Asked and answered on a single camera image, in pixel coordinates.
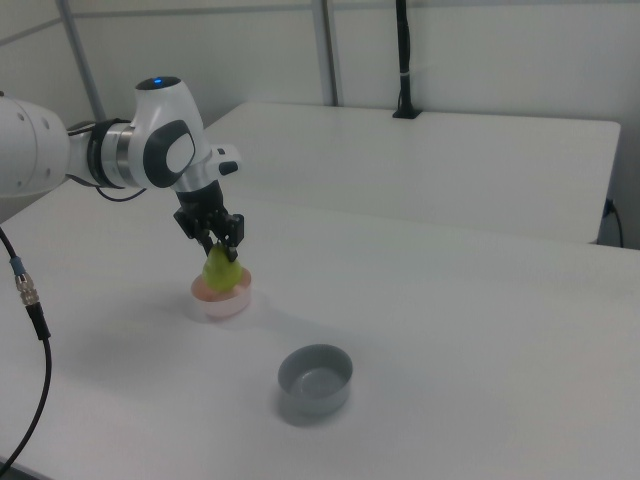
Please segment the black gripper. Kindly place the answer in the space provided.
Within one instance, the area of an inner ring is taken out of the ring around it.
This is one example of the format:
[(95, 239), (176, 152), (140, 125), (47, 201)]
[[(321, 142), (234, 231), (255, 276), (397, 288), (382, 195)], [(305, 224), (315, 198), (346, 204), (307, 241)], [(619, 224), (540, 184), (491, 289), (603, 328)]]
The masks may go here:
[(188, 239), (196, 240), (208, 255), (213, 247), (212, 232), (229, 262), (238, 257), (237, 248), (244, 239), (244, 216), (229, 214), (218, 181), (197, 191), (177, 192), (180, 208), (173, 217)]

